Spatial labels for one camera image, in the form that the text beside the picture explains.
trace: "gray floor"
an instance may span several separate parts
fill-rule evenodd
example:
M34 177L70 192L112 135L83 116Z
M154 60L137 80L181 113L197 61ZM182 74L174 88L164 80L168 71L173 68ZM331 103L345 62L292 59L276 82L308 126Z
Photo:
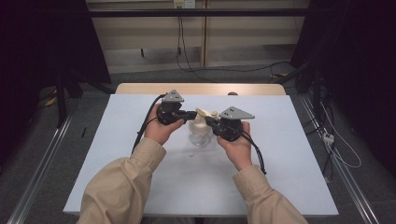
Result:
M247 70L261 67L264 67L264 65L233 66L226 67L226 69ZM272 67L273 74L288 73L291 70L292 68L286 64ZM266 83L273 81L270 74L271 69L269 68L252 72L208 70L196 74L183 72L179 69L135 72L113 74L113 84L109 87L115 88L122 82L207 82L207 80L202 80L199 77L214 82ZM81 84L81 86L84 90L81 99L67 99L68 105L77 103L78 108L26 216L25 223L75 223L77 221L76 217L64 214L62 210L108 101L108 95L85 84ZM300 96L310 97L310 94L297 94L292 81L284 87L295 106L301 123L309 120ZM38 106L24 140L21 141L15 154L10 157L3 173L0 175L0 223L7 222L31 176L35 173L35 168L40 163L55 132L57 125L56 105L43 107L43 103L41 102ZM372 156L364 140L351 131L347 119L337 107L336 102L332 102L332 109L334 110L334 123L337 131L356 149L362 160L362 166L357 169L349 169L350 172L374 208L379 221L381 223L396 223L396 216L394 215L394 211L396 211L395 179ZM308 132L313 129L313 126L308 125L304 129ZM315 133L309 134L307 139L317 157L318 165L322 167L327 158L327 153L318 135ZM337 136L336 146L345 161L356 164L356 157L345 144L337 141ZM330 168L327 169L325 175L330 175ZM328 184L328 187L340 215L336 217L309 217L309 223L365 223L341 176L335 169L332 182Z

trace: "power outlet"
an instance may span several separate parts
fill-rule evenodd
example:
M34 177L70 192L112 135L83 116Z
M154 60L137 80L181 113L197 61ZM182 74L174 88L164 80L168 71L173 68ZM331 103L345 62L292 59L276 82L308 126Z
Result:
M195 8L195 0L184 0L184 8Z

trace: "wire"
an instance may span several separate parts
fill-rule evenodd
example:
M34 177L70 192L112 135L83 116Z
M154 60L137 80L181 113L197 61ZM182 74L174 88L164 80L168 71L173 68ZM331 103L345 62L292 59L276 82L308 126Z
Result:
M180 62L178 60L178 50L180 49L180 38L181 38L182 44L183 44L184 56L186 58L187 65L189 66L190 69L182 68L181 65L180 65ZM270 65L265 65L265 66L260 67L260 68L252 68L252 69L245 69L245 70L225 69L225 68L199 68L199 69L192 69L191 65L190 65L190 62L189 62L189 58L187 57L187 52L186 52L186 44L185 44L185 40L184 40L183 19L181 17L178 17L177 66L180 68L180 70L182 70L184 72L193 72L194 75L196 77L200 78L200 79L217 83L214 80L211 80L211 79L208 79L208 78L204 78L204 77L200 77L195 72L199 72L199 71L254 72L254 71L260 71L260 70L263 70L263 69L266 69L266 68L270 68L271 69L271 73L272 73L272 67L274 65L281 64L281 63L290 64L290 62L282 61L282 62L272 63Z
M339 132L337 132L337 130L335 130L334 126L332 125L332 122L330 120L329 114L327 113L324 105L322 102L320 102L321 106L324 109L324 113L326 114L327 119L329 120L330 125L332 126L334 132L344 141L344 143L346 143L346 145L352 150L352 152L355 154L355 156L358 158L359 160L359 165L351 165L349 163L347 163L346 161L344 161L339 154L335 153L334 150L330 147L330 145L328 143L325 143L326 145L329 146L329 150L333 153L334 157L337 158L339 161L341 161L343 164L345 164L346 166L349 166L351 168L359 168L361 167L361 158L359 157L358 153L356 153L356 151L353 149L353 147L341 136L341 134Z
M134 148L137 146L137 144L139 144L140 139L142 139L143 133L145 132L146 127L148 126L148 124L149 124L150 122L152 122L154 119L156 119L156 118L154 118L154 119L151 119L151 120L149 120L148 122L146 122L146 121L148 120L148 118L149 118L149 114L151 113L152 108L155 106L155 104L157 103L157 101L158 101L159 99L163 98L165 95L166 95L166 94L161 94L161 95L157 96L157 98L155 98L154 102L152 102L152 104L151 104L151 106L150 106L150 108L149 108L149 110L148 110L148 113L147 113L147 115L146 115L146 117L145 117L145 120L143 121L142 126L140 127L140 131L137 133L136 140L134 141L134 147L132 148L132 153L134 153Z
M259 147L253 142L253 139L251 138L250 134L248 134L247 132L242 131L241 136L244 137L246 140L248 140L249 143L251 145L253 145L254 148L256 149L257 157L259 158L260 168L261 168L262 172L266 175L267 172L265 171L264 161L262 159L262 153L260 152Z
M182 68L180 66L180 63L178 61L178 53L177 53L177 65L178 67L185 72L193 72L194 75L202 80L205 81L209 81L209 82L213 82L213 83L218 83L217 81L211 80L209 78L205 78L205 77L200 77L198 76L198 74L195 73L195 71L191 68L190 62L189 62L189 58L187 57L187 52L186 52L186 43L184 41L184 27L183 27L183 19L181 17L178 17L178 41L177 41L177 51L180 49L180 33L181 33L181 39L183 41L183 51L184 51L184 56L186 58L187 61L187 65L189 66L190 70L185 70L184 68Z

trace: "handheld controller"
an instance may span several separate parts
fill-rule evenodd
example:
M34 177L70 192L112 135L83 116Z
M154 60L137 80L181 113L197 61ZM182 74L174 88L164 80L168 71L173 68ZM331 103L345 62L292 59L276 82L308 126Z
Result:
M242 131L244 131L241 119L254 119L254 115L234 106L230 106L219 114L219 116L220 120L205 117L206 124L212 127L214 135L220 136L229 142L238 139Z
M177 91L172 90L167 93L157 109L158 121L163 125L168 125L179 119L184 119L184 123L189 119L195 119L197 112L179 110L182 102L184 102L184 99Z

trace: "hand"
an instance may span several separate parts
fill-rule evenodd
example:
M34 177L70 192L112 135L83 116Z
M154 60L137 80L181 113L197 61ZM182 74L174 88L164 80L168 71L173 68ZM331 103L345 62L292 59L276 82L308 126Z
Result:
M242 125L244 131L250 134L250 124L243 121ZM251 144L244 137L239 137L236 141L229 142L218 136L218 143L225 149L228 159L238 171L253 164L251 161Z
M159 106L159 104L156 104L148 116L148 126L145 130L145 137L156 141L160 145L163 145L169 139L171 133L183 125L184 120L180 119L169 125L161 124L157 119L157 109Z

